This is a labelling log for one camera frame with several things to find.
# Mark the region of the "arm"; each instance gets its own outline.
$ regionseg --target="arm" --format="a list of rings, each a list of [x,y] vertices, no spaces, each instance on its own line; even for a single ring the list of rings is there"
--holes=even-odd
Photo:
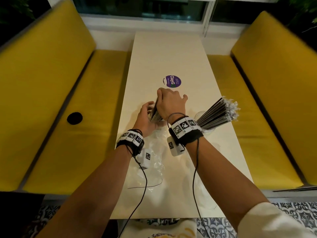
[[[172,113],[185,114],[187,99],[186,95],[182,99],[178,91],[160,88],[157,103],[159,114],[165,120]],[[170,124],[181,116],[172,115]],[[196,167],[197,141],[187,144],[186,149]],[[262,192],[204,137],[199,139],[197,172],[207,191],[236,231],[240,221],[251,208],[268,202]]]
[[[165,124],[148,120],[153,103],[142,106],[133,127],[140,129],[143,137]],[[116,148],[65,201],[38,237],[101,237],[121,194],[131,156],[125,145]]]

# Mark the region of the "white sleeve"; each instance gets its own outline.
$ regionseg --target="white sleeve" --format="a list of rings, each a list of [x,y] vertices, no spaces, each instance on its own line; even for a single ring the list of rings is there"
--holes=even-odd
[[[239,238],[316,238],[291,216],[271,203],[253,207],[238,226]]]

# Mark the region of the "glass pane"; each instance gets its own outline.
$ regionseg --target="glass pane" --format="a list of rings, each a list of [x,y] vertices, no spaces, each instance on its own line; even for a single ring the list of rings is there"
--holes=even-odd
[[[79,13],[201,21],[205,1],[73,0]]]
[[[251,24],[262,11],[268,11],[275,3],[218,0],[211,21]]]

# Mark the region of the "seat backrest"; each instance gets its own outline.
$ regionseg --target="seat backrest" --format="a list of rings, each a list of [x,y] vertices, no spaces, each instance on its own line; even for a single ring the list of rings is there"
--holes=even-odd
[[[317,53],[267,12],[240,37],[232,53],[307,181],[317,185]]]
[[[18,188],[94,49],[66,0],[0,52],[0,191]]]

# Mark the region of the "patterned tile floor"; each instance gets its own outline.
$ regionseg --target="patterned tile floor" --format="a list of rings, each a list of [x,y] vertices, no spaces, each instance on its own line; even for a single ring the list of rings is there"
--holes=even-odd
[[[292,216],[299,223],[317,235],[317,203],[273,203],[276,207]],[[60,206],[44,206],[38,212],[36,219],[29,226],[23,238],[34,238],[38,232],[54,216]],[[158,219],[160,223],[166,224],[165,219]],[[211,238],[236,238],[237,234],[226,218],[204,218],[207,231]],[[207,237],[201,221],[197,219],[197,228]]]

